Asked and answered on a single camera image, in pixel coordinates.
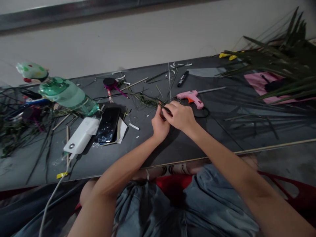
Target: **charging cable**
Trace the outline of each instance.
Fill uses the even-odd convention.
[[[66,154],[62,157],[62,159],[64,159],[69,153],[66,152]],[[69,157],[69,162],[67,162],[67,168],[66,168],[66,174],[68,173],[68,169],[69,169],[69,165],[70,165],[70,162],[73,160],[73,158],[76,156],[77,154],[71,154],[71,156]],[[62,182],[62,180],[64,179],[66,175],[62,176],[61,179],[59,180],[58,184],[56,185],[52,195],[50,196],[46,206],[45,206],[45,209],[44,209],[44,214],[43,214],[43,219],[42,219],[42,222],[40,224],[40,229],[39,229],[39,237],[42,237],[42,234],[43,234],[43,228],[44,228],[44,223],[45,223],[45,217],[46,217],[46,214],[47,214],[47,210],[48,210],[48,207],[49,207],[49,204],[51,202],[51,200],[53,199],[60,183]]]

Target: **green bottle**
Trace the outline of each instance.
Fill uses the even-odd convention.
[[[25,82],[40,83],[39,93],[43,97],[85,116],[98,111],[99,105],[70,80],[50,77],[46,69],[35,63],[23,62],[16,68]]]

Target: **table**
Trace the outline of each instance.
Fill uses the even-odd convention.
[[[171,95],[175,96],[180,92],[189,90],[199,91],[226,86],[226,89],[223,90],[198,95],[211,113],[207,118],[197,118],[197,121],[215,139],[231,151],[242,154],[284,147],[295,143],[315,141],[315,110],[290,107],[288,105],[264,106],[262,101],[255,101],[257,93],[247,83],[243,75],[238,75],[234,78],[207,78],[189,75],[183,86],[178,88],[176,84],[187,68],[218,67],[226,64],[228,61],[226,59],[219,59],[218,57],[204,57],[176,62],[176,65],[178,63],[186,64],[188,62],[192,63],[192,65],[184,66],[179,69],[176,82],[171,89]],[[107,91],[102,85],[102,78],[119,78],[121,75],[125,75],[127,82],[134,83],[167,70],[168,63],[129,69],[123,71],[122,74],[118,73],[113,76],[112,73],[104,73],[74,78],[73,82],[76,84],[79,83],[80,87],[88,96],[96,98],[107,96]],[[151,84],[139,83],[133,86],[132,90],[133,92],[140,92],[143,89],[147,89],[144,92],[145,94],[158,96],[159,91],[156,88],[157,85],[163,96],[161,99],[170,100],[170,96],[167,96],[169,78],[165,77],[164,74],[153,81],[161,78],[165,79]],[[113,101],[114,103],[111,104],[108,103],[108,99],[101,100],[100,102],[105,102],[109,107],[120,107],[122,112],[132,109],[130,115],[126,116],[124,121],[127,125],[129,123],[134,124],[139,127],[140,130],[128,127],[121,144],[97,146],[96,144],[90,143],[85,151],[72,161],[70,174],[65,177],[65,181],[102,175],[117,159],[140,145],[152,135],[151,119],[155,115],[155,109],[144,106],[141,107],[139,102],[136,102],[138,107],[138,109],[136,109],[133,100],[131,98],[127,99],[124,96],[114,97]],[[194,104],[192,104],[192,107],[195,114],[202,113],[196,110]],[[253,120],[242,118],[224,121],[224,119],[248,113],[269,116],[273,129],[267,121],[257,121],[257,134],[255,135]],[[56,175],[66,170],[66,161],[62,161],[61,157],[63,147],[66,143],[65,124],[71,119],[71,116],[68,117],[54,132],[51,141],[51,149],[47,157],[47,150],[45,150],[43,155],[37,160],[39,149],[46,135],[42,133],[33,144],[17,150],[9,158],[0,160],[0,191],[37,186],[45,183],[55,183],[58,181]],[[71,126],[70,135],[74,133],[81,121],[81,119],[78,119]],[[171,127],[166,140],[148,157],[143,167],[181,163],[205,158],[205,156],[199,147],[184,133]]]

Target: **wall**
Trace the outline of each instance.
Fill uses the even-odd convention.
[[[0,33],[0,79],[23,83],[14,68],[29,60],[73,78],[245,47],[243,35],[267,40],[300,6],[307,38],[316,37],[313,0],[187,1]]]

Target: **pink paper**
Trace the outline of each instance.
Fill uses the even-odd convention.
[[[267,82],[261,77],[261,75],[263,75],[269,82],[272,81],[276,81],[279,79],[282,79],[284,77],[277,75],[277,74],[272,74],[272,73],[268,73],[268,72],[259,72],[259,73],[252,73],[252,74],[246,74],[244,75],[244,77],[246,78],[246,80],[249,82],[250,85],[253,86],[253,88],[256,90],[256,92],[259,95],[264,95],[267,92],[264,89],[264,86],[267,84]],[[290,97],[289,95],[282,95],[279,97],[273,96],[273,97],[269,97],[266,99],[263,99],[263,101],[266,104],[270,104],[272,102],[284,99]],[[311,100],[311,99],[316,99],[316,97],[313,98],[307,98],[307,99],[303,99],[303,100],[296,100],[296,99],[290,99],[290,100],[286,100],[286,101],[282,101],[276,104],[287,104],[287,103],[292,103],[292,102],[301,102],[301,101],[305,101],[305,100]]]

